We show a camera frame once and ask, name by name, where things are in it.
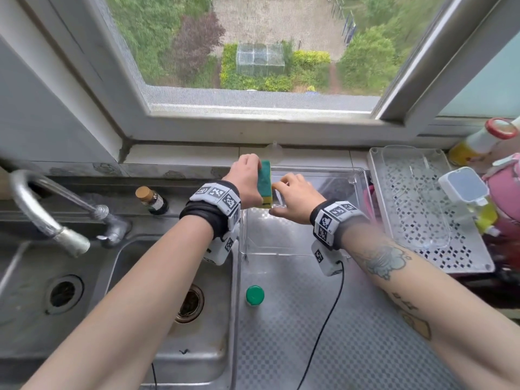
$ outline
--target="person's left hand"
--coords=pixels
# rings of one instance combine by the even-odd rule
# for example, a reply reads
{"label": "person's left hand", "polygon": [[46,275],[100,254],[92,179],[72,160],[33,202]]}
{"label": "person's left hand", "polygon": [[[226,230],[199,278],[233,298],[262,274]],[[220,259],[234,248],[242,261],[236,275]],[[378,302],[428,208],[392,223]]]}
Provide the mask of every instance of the person's left hand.
{"label": "person's left hand", "polygon": [[231,165],[229,174],[222,178],[237,187],[242,209],[260,206],[263,203],[256,186],[260,168],[262,168],[262,163],[256,154],[243,154]]}

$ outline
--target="gravel courtyard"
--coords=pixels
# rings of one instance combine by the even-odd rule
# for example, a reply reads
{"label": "gravel courtyard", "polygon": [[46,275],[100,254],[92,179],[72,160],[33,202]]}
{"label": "gravel courtyard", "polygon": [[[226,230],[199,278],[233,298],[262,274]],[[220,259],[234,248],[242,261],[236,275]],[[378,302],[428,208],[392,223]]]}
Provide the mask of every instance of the gravel courtyard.
{"label": "gravel courtyard", "polygon": [[223,43],[274,44],[294,40],[294,50],[324,50],[337,61],[345,50],[344,21],[332,19],[327,0],[213,0],[226,29]]}

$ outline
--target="green cap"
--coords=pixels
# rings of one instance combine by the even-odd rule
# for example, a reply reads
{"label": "green cap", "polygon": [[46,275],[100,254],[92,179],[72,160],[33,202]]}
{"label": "green cap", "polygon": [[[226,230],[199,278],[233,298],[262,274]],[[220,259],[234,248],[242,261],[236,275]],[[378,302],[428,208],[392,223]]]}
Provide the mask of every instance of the green cap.
{"label": "green cap", "polygon": [[265,294],[264,289],[260,286],[250,286],[245,292],[245,300],[251,306],[257,306],[264,300]]}

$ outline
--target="sink drain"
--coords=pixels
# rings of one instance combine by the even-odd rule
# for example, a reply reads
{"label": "sink drain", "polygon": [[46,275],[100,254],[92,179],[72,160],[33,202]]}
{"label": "sink drain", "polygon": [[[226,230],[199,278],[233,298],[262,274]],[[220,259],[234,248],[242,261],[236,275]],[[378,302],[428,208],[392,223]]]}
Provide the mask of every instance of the sink drain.
{"label": "sink drain", "polygon": [[192,284],[175,321],[177,323],[189,323],[199,316],[202,308],[204,308],[204,294],[198,286]]}
{"label": "sink drain", "polygon": [[83,295],[83,281],[66,275],[51,282],[45,293],[45,313],[62,314],[72,309]]}

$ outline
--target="faucet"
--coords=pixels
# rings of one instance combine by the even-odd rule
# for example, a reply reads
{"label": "faucet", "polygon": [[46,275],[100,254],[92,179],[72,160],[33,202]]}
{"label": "faucet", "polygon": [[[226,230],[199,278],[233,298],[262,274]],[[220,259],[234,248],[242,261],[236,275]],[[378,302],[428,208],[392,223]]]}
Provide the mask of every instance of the faucet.
{"label": "faucet", "polygon": [[73,257],[85,253],[90,247],[87,237],[62,226],[42,208],[36,199],[29,183],[62,196],[78,207],[85,209],[95,220],[102,220],[108,227],[104,236],[98,236],[101,245],[112,248],[121,242],[132,228],[132,223],[120,216],[112,215],[106,205],[91,205],[70,190],[62,187],[49,178],[29,170],[16,170],[10,176],[12,196],[18,208],[35,224],[46,236],[54,239],[65,248]]}

